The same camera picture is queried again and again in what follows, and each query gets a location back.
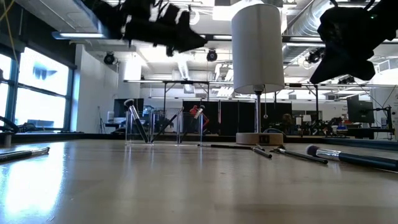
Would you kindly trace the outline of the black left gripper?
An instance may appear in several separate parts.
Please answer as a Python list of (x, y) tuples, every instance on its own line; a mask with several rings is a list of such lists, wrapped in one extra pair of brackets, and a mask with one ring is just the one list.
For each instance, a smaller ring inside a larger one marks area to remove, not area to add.
[(153, 44), (171, 44), (169, 52), (179, 53), (203, 47), (208, 43), (205, 36), (199, 35), (190, 28), (190, 12), (164, 2), (164, 0), (125, 0), (122, 13), (126, 20), (123, 40), (131, 43), (140, 40)]

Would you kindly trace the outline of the large blue handle powder brush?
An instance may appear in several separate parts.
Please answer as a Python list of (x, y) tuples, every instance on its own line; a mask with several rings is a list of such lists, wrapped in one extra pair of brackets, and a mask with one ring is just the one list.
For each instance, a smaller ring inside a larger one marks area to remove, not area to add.
[(315, 145), (307, 146), (306, 152), (310, 156), (322, 159), (331, 159), (357, 166), (398, 172), (398, 160), (395, 159), (349, 154), (342, 151), (323, 149)]

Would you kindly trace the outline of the thin dark silver-tipped brush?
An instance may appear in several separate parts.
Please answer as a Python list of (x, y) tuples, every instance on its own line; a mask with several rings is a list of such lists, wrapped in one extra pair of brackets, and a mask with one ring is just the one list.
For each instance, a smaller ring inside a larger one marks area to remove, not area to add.
[(309, 156), (306, 154), (301, 154), (301, 153), (297, 153), (297, 152), (293, 152), (293, 151), (288, 151), (283, 147), (275, 147), (271, 150), (271, 152), (276, 152), (279, 154), (284, 154), (290, 157), (295, 157), (298, 159), (304, 159), (307, 161), (311, 161), (311, 162), (317, 162), (320, 164), (328, 164), (328, 161), (326, 159), (321, 159), (321, 158), (317, 158), (317, 157), (313, 157), (313, 156)]

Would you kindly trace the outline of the large fluffy head makeup brush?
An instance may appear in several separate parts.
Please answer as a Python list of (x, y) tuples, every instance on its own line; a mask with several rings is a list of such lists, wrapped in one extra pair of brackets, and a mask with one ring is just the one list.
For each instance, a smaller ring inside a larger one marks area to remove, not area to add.
[(147, 137), (147, 134), (144, 131), (144, 128), (141, 124), (136, 107), (134, 106), (134, 100), (127, 99), (124, 102), (124, 106), (126, 106), (128, 108), (128, 112), (130, 113), (130, 118), (131, 118), (130, 122), (135, 122), (135, 124), (137, 126), (137, 130), (138, 130), (139, 134), (141, 135), (142, 139), (144, 140), (145, 143), (148, 143), (148, 137)]

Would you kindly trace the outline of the grey cosmetic pencil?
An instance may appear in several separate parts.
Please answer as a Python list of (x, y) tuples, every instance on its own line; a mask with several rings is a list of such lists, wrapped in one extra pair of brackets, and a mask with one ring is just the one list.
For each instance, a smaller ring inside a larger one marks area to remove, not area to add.
[(253, 150), (255, 153), (260, 154), (260, 155), (262, 155), (262, 156), (264, 156), (264, 157), (266, 157), (266, 158), (268, 158), (268, 159), (271, 159), (271, 158), (272, 158), (272, 155), (271, 155), (271, 154), (266, 153), (266, 152), (263, 151), (262, 149), (259, 149), (259, 148), (256, 148), (256, 147), (252, 147), (252, 150)]

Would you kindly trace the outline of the black computer monitor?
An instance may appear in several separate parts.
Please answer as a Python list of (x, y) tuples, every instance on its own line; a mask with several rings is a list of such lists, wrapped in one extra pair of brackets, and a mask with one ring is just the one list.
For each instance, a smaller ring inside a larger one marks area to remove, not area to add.
[(348, 119), (352, 123), (374, 123), (373, 104), (355, 97), (347, 99)]

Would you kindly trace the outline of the person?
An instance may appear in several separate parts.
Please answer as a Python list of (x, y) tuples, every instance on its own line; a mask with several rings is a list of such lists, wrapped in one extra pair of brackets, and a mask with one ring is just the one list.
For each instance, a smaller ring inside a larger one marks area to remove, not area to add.
[(284, 114), (282, 116), (282, 124), (285, 128), (291, 128), (292, 126), (294, 126), (292, 115), (288, 113)]

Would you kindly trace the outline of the red desk lamp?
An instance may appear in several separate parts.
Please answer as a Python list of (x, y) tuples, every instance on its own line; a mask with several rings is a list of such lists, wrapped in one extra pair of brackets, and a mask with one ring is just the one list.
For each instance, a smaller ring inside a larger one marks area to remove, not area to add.
[[(194, 105), (193, 108), (190, 109), (190, 114), (194, 116), (195, 112), (197, 111), (197, 109), (199, 107), (200, 106), (198, 106), (198, 105)], [(210, 120), (208, 119), (208, 117), (205, 114), (203, 114), (203, 112), (201, 115), (203, 116), (203, 127), (205, 127), (210, 122)]]

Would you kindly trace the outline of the dark wide monitor screen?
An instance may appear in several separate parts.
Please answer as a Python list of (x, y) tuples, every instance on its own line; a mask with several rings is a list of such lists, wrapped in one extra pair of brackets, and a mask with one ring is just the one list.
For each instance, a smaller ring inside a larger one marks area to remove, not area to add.
[[(139, 116), (142, 115), (144, 109), (144, 99), (143, 98), (133, 98), (133, 105), (136, 107), (136, 110)], [(127, 99), (115, 99), (114, 100), (114, 117), (121, 118), (126, 116), (127, 107), (124, 105), (124, 102)]]

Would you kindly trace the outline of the long ceiling light strip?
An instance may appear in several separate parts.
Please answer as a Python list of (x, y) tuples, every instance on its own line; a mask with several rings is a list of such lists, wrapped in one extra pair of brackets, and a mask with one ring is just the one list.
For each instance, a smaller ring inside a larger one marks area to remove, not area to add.
[(78, 39), (114, 39), (120, 40), (123, 35), (110, 33), (85, 33), (85, 32), (52, 32), (52, 37), (58, 40), (78, 40)]

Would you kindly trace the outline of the clear acrylic organizer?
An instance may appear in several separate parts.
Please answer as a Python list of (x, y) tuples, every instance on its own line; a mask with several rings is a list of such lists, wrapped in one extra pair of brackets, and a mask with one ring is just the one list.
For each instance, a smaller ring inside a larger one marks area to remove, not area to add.
[(153, 143), (151, 140), (160, 131), (163, 123), (170, 120), (174, 114), (178, 112), (180, 108), (172, 110), (171, 114), (166, 115), (164, 120), (163, 111), (152, 110), (143, 111), (142, 115), (139, 116), (144, 131), (148, 137), (148, 143), (145, 143), (141, 135), (137, 130), (135, 122), (130, 122), (130, 113), (127, 111), (126, 120), (124, 125), (125, 130), (125, 142), (127, 144), (132, 143), (144, 143), (144, 144), (161, 144), (162, 142), (172, 144), (183, 144), (183, 143), (199, 143), (203, 141), (203, 116), (201, 115), (198, 121), (195, 123), (195, 127), (188, 132), (188, 135), (180, 142), (184, 132), (189, 127), (193, 119), (193, 115), (182, 111), (172, 122), (170, 126), (167, 126), (165, 132), (162, 133)]

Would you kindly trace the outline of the large window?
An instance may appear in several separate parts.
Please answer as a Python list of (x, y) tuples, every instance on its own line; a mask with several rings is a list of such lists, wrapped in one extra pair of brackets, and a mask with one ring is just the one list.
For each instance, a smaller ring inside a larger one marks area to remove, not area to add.
[(38, 129), (68, 126), (72, 70), (33, 49), (0, 53), (0, 116)]

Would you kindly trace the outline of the black makeup brush silver ferrule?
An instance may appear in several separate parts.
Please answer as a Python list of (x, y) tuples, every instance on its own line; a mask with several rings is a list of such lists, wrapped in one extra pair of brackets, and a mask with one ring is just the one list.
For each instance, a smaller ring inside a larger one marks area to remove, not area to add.
[(34, 150), (25, 150), (25, 151), (12, 151), (12, 152), (5, 152), (0, 154), (0, 163), (1, 162), (9, 162), (18, 159), (24, 159), (32, 156), (40, 156), (42, 154), (48, 154), (50, 148), (43, 147)]

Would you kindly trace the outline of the black metal frame rig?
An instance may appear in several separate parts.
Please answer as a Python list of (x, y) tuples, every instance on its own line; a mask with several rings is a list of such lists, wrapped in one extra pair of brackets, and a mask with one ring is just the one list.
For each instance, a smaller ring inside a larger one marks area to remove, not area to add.
[[(165, 115), (165, 106), (166, 106), (166, 96), (167, 96), (167, 92), (169, 89), (173, 88), (173, 86), (175, 84), (181, 84), (181, 85), (207, 85), (207, 89), (205, 90), (205, 93), (207, 94), (207, 101), (210, 100), (210, 82), (208, 81), (196, 81), (196, 80), (164, 80), (162, 81), (162, 83), (164, 84), (164, 95), (163, 95), (163, 114), (164, 114), (164, 120), (166, 119), (166, 115)], [(167, 84), (172, 83), (173, 85), (170, 88), (167, 88)]]

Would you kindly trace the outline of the silver ventilation duct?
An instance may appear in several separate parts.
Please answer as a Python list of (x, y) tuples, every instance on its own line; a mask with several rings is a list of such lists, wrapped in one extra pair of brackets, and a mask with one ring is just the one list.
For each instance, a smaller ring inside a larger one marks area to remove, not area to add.
[[(284, 35), (289, 36), (316, 36), (320, 25), (320, 16), (331, 7), (329, 0), (311, 0), (308, 6), (304, 7), (292, 22), (287, 25)], [(283, 57), (284, 64), (292, 63), (310, 47), (284, 45)]]

